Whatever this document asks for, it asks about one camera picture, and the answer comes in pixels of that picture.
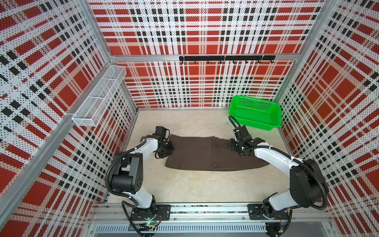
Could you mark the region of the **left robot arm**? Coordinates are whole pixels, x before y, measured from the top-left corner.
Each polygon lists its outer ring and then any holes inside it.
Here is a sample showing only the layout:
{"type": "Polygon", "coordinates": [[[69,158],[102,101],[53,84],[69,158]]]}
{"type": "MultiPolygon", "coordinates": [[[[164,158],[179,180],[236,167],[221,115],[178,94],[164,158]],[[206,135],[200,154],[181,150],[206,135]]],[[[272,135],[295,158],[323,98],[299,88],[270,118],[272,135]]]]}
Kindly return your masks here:
{"type": "Polygon", "coordinates": [[[132,211],[146,220],[154,219],[158,211],[155,197],[143,187],[144,159],[151,154],[156,159],[170,156],[175,148],[169,138],[170,130],[157,126],[155,133],[140,139],[140,144],[128,151],[117,152],[106,172],[108,192],[130,200],[132,211]]]}

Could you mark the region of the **brown trousers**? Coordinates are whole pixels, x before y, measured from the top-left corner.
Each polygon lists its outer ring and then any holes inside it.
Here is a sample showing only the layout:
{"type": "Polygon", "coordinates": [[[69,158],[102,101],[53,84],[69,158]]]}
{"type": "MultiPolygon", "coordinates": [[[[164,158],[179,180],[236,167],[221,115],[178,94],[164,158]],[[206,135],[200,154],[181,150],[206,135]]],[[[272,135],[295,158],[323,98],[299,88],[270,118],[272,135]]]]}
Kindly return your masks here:
{"type": "Polygon", "coordinates": [[[170,138],[174,151],[165,166],[190,171],[241,171],[268,166],[269,163],[255,156],[241,156],[229,150],[230,141],[218,137],[170,138]]]}

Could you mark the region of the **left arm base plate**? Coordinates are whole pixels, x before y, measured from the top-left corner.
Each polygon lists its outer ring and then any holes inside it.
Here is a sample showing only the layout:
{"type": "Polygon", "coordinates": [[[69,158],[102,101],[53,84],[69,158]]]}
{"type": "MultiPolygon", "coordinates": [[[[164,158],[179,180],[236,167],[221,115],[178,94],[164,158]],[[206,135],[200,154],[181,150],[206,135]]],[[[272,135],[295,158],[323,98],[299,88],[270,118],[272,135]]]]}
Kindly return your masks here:
{"type": "Polygon", "coordinates": [[[170,218],[171,205],[158,204],[149,208],[133,208],[130,218],[132,221],[166,221],[170,218]]]}

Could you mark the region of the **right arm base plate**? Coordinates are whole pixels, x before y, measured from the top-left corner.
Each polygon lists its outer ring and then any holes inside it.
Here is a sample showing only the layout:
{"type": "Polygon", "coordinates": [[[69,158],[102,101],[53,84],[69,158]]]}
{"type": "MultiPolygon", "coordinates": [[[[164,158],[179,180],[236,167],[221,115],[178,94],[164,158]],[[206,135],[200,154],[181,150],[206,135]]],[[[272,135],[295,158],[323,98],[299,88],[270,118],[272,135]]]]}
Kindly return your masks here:
{"type": "Polygon", "coordinates": [[[288,220],[289,213],[286,209],[277,211],[268,204],[248,204],[248,214],[251,220],[288,220]]]}

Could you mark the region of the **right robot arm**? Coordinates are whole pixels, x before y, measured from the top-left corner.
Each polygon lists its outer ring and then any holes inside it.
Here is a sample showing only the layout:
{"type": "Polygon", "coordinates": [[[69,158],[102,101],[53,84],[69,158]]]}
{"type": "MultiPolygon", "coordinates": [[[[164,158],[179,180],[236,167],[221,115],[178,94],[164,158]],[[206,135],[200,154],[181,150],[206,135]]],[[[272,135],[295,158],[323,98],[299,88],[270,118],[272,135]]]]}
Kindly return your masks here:
{"type": "Polygon", "coordinates": [[[234,134],[236,139],[231,140],[231,151],[263,160],[289,178],[288,190],[275,193],[263,200],[262,213],[265,218],[274,219],[278,212],[285,209],[326,209],[329,188],[317,162],[312,159],[295,158],[260,138],[253,139],[244,125],[235,126],[234,134]]]}

